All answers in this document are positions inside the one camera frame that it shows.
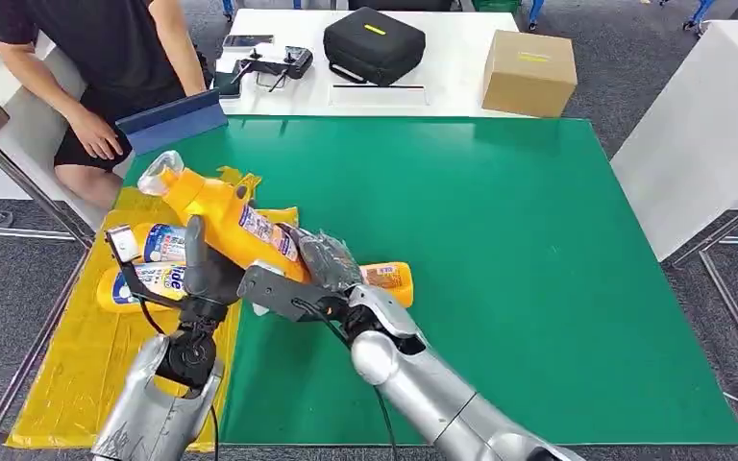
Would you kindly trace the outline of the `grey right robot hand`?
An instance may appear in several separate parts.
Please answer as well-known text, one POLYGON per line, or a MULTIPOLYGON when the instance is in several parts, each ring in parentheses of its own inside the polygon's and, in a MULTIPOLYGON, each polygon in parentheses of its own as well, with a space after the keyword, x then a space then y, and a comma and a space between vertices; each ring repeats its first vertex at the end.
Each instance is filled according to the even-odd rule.
POLYGON ((343 241, 322 231, 310 232, 287 223, 278 226, 296 243, 314 284, 333 293, 346 294, 364 283, 359 265, 343 241))

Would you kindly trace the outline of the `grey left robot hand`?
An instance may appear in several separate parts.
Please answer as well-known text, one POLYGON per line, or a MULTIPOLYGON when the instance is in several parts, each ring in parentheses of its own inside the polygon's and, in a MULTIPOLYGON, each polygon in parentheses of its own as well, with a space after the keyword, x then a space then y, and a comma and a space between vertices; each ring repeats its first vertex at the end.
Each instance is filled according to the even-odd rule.
POLYGON ((239 300, 236 291, 244 269, 208 244, 201 215, 191 215, 188 219, 184 249, 188 304, 181 320, 223 322, 229 306, 239 300))

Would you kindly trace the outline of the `person's right hand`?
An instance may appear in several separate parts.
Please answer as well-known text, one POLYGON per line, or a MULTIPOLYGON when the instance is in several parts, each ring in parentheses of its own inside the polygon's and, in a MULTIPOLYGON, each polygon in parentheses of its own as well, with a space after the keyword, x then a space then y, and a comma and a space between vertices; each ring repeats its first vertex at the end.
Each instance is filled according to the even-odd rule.
POLYGON ((78 108, 65 118, 91 157, 115 159, 123 155, 116 133, 97 114, 88 109, 78 108))

